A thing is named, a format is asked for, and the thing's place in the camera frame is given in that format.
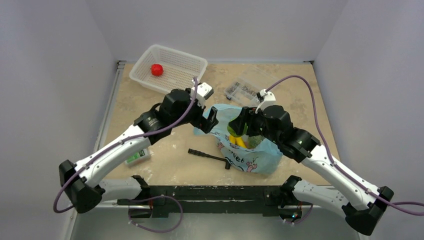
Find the light blue plastic bag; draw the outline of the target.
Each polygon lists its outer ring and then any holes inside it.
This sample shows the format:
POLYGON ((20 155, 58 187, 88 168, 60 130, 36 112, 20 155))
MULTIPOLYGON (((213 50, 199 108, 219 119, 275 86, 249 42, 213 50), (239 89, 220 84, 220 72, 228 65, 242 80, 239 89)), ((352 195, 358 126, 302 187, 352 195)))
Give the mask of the light blue plastic bag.
POLYGON ((247 173, 272 174, 280 164, 283 153, 268 139, 262 140, 254 148, 233 144, 229 139, 228 123, 236 118, 241 107, 230 104, 214 104, 217 109, 218 124, 208 133, 215 138, 215 145, 224 158, 237 170, 247 173))

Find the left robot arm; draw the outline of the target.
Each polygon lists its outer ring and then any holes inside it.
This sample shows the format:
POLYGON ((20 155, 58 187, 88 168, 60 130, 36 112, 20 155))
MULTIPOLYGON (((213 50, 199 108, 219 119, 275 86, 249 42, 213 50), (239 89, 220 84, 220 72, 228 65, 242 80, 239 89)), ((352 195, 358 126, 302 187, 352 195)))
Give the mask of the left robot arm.
POLYGON ((138 205, 149 199, 149 187, 140 176, 126 180, 104 180, 104 177, 133 156, 169 136, 172 129, 184 124, 209 133, 218 124, 217 109, 203 116, 206 100, 214 93, 202 83, 198 87, 173 89, 161 103, 140 115, 124 133, 92 155, 77 161, 65 160, 59 165, 60 185, 71 206, 82 214, 99 203, 128 199, 138 205))

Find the red fake fruit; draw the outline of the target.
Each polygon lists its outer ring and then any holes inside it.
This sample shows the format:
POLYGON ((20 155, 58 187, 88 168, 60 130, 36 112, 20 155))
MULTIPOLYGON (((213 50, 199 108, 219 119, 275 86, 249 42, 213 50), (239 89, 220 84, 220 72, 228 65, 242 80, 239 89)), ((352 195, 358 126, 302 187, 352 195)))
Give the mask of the red fake fruit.
POLYGON ((153 76, 159 77, 164 74, 164 68, 161 64, 155 63, 151 65, 150 72, 153 76))

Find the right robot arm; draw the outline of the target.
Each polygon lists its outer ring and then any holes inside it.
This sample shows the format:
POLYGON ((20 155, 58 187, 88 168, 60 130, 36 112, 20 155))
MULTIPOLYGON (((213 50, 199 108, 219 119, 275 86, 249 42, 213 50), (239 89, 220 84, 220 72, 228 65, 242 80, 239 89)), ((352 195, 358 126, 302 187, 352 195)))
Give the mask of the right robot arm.
POLYGON ((243 107, 229 122, 228 131, 234 137, 264 137, 284 156, 318 173, 334 188, 313 185, 291 175, 280 187, 283 206, 295 201, 318 205, 342 216, 358 233, 370 236, 394 196, 389 187, 369 183, 335 159, 315 136, 295 127, 290 114, 280 105, 263 110, 243 107))

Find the white perforated plastic basket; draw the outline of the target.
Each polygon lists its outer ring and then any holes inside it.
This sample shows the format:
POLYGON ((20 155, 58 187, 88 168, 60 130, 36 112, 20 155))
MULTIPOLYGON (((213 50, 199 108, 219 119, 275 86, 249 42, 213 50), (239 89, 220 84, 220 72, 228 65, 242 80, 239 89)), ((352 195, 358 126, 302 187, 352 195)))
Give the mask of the white perforated plastic basket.
POLYGON ((137 60, 129 72, 129 77, 145 88, 167 94, 173 89, 184 90, 193 87, 193 78, 197 77, 200 81, 207 66, 208 61, 205 58, 154 44, 137 60), (163 66, 163 75, 151 74, 153 64, 163 66))

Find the green label clear small box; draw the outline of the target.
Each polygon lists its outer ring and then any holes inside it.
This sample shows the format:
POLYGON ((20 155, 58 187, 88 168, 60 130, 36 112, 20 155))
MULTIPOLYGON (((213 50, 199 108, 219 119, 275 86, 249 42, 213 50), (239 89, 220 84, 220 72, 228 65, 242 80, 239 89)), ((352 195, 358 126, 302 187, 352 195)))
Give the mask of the green label clear small box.
POLYGON ((136 152, 134 155, 130 156, 124 163, 127 167, 133 167, 143 161, 149 160, 151 158, 151 153, 148 148, 136 152))

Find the clear plastic screw organizer box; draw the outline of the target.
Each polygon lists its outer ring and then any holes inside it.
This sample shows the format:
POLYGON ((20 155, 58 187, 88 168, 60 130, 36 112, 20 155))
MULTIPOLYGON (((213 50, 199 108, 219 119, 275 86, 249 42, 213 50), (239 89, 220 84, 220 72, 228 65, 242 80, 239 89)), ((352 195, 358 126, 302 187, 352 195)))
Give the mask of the clear plastic screw organizer box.
POLYGON ((257 93, 267 89, 277 79, 256 66, 249 66, 224 90, 225 97, 241 107, 257 107, 257 93))

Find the dark green fake melon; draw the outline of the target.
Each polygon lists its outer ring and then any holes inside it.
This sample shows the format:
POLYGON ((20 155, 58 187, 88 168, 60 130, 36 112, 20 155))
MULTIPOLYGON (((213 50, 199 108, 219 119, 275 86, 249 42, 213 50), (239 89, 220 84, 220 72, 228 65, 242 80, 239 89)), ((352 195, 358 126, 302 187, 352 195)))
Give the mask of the dark green fake melon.
POLYGON ((265 138, 261 135, 256 135, 256 136, 248 136, 247 137, 247 146, 249 149, 254 149, 256 148, 258 145, 261 144, 261 142, 264 140, 265 138))

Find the aluminium frame rail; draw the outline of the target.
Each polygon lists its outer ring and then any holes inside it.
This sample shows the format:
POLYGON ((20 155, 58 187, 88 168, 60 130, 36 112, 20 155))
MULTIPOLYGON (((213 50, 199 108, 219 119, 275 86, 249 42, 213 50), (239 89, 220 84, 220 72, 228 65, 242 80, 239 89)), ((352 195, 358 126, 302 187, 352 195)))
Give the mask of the aluminium frame rail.
POLYGON ((76 110, 73 114, 78 120, 74 137, 76 148, 66 155, 67 159, 80 160, 91 154, 96 146, 109 101, 116 81, 120 59, 107 61, 90 60, 75 70, 81 81, 71 94, 75 101, 71 104, 76 110))

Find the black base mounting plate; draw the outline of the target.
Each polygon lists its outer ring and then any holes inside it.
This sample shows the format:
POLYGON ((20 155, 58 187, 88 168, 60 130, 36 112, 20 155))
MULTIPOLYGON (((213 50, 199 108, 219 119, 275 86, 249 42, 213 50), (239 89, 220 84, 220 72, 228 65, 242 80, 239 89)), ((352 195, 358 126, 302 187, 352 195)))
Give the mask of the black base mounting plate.
POLYGON ((134 200, 119 199, 132 218, 167 218, 169 214, 261 214, 295 221, 301 203, 281 186, 152 185, 134 200))

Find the green fake fruit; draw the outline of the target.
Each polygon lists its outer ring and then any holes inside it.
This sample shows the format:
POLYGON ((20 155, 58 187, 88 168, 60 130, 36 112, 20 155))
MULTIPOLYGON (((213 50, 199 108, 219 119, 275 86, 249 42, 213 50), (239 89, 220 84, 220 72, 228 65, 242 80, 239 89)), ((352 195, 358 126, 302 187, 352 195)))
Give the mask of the green fake fruit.
POLYGON ((245 135, 247 133, 247 129, 247 123, 239 117, 232 119, 227 125, 228 133, 235 138, 245 135))

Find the yellow fake fruit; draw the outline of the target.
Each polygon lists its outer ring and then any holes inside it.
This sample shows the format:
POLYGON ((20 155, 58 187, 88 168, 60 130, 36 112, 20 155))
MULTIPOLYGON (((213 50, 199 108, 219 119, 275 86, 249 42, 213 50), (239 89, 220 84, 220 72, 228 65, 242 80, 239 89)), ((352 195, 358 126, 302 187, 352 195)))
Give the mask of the yellow fake fruit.
POLYGON ((244 140, 241 137, 234 137, 231 134, 229 135, 229 142, 234 146, 239 146, 245 149, 248 149, 248 146, 244 142, 244 140))

